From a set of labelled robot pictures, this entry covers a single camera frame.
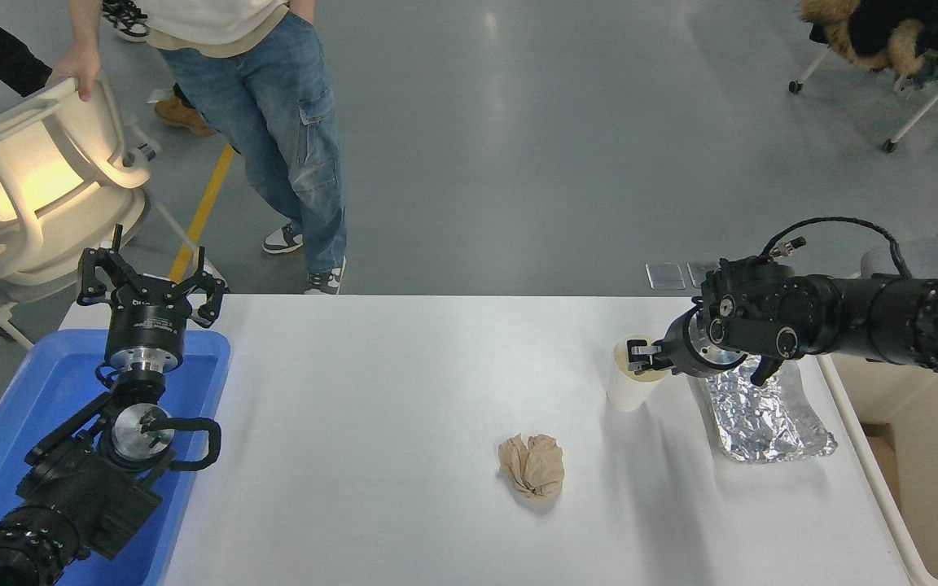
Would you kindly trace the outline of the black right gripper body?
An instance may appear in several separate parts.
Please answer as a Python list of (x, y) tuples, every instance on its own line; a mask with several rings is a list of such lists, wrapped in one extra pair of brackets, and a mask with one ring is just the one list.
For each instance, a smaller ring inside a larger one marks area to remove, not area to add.
[(670, 323), (663, 337), (663, 354), (678, 374), (699, 378), (718, 374), (718, 346), (700, 325), (699, 308), (690, 308)]

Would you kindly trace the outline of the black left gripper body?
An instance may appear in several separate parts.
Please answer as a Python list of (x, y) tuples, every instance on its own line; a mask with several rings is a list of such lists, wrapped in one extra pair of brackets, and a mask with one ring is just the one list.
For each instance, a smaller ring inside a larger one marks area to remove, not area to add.
[(181, 355), (192, 307), (178, 293), (167, 298), (171, 289), (163, 283), (116, 286), (105, 352), (116, 355), (131, 348), (156, 348)]

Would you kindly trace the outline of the person's right hand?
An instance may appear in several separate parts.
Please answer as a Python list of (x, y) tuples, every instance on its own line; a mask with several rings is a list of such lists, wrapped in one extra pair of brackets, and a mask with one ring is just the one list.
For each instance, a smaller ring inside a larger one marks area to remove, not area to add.
[(74, 79), (79, 98), (83, 103), (88, 103), (100, 71), (99, 48), (96, 45), (75, 43), (52, 68), (45, 87), (50, 88), (64, 79)]

